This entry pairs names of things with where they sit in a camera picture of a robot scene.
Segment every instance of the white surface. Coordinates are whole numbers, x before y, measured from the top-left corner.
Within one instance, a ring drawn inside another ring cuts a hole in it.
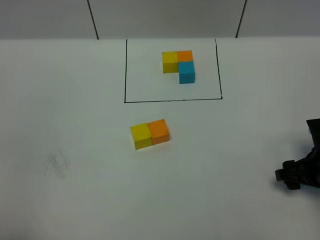
[[[179,73],[163,74],[162,52],[192,50],[195,83],[179,84]],[[220,99],[214,39],[129,39],[126,102]]]
[[[124,40],[0,41],[1,238],[319,239],[320,191],[275,183],[312,147],[319,38],[217,44],[223,100],[127,104]]]
[[[245,0],[90,0],[100,38],[232,37]]]
[[[248,0],[238,36],[319,36],[319,9],[316,0]]]
[[[96,39],[86,0],[1,0],[0,39]]]

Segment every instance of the black rectangle outline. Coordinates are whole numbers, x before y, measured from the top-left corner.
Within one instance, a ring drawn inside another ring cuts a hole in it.
[[[219,76],[219,86],[220,86],[220,98],[196,98],[196,99],[176,99],[176,100],[157,100],[157,101],[126,101],[127,96],[127,64],[128,64],[128,39],[125,42],[125,78],[124,78],[124,103],[125,104],[136,104],[136,103],[162,103],[162,102],[183,102],[183,101],[207,101],[207,100],[222,100],[222,88],[221,88],[221,78],[220,78],[220,68],[218,59],[218,45],[217,40],[215,41],[215,53],[216,53],[216,65],[218,69]]]

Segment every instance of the white wall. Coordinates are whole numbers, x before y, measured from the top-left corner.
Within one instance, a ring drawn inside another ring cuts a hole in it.
[[[100,38],[232,37],[245,0],[91,0]]]
[[[1,39],[96,38],[86,0],[1,0]]]
[[[318,0],[248,0],[238,36],[319,36],[319,10]]]

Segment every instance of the white table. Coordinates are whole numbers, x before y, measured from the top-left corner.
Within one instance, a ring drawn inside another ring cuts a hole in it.
[[[0,237],[319,239],[320,190],[275,170],[313,146],[320,38],[217,46],[223,100],[124,103],[125,40],[0,41]]]

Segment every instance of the wooden block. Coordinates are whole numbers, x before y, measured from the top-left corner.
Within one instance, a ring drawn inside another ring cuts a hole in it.
[[[178,55],[176,51],[162,53],[162,69],[164,74],[178,72]]]
[[[142,149],[152,145],[152,137],[146,123],[130,127],[135,149]]]
[[[164,119],[148,123],[152,137],[152,145],[161,144],[170,140],[170,133]]]
[[[192,55],[192,51],[178,51],[177,52],[178,56],[178,62],[193,62],[194,57]]]
[[[195,65],[193,61],[179,62],[179,83],[193,84],[196,81]]]

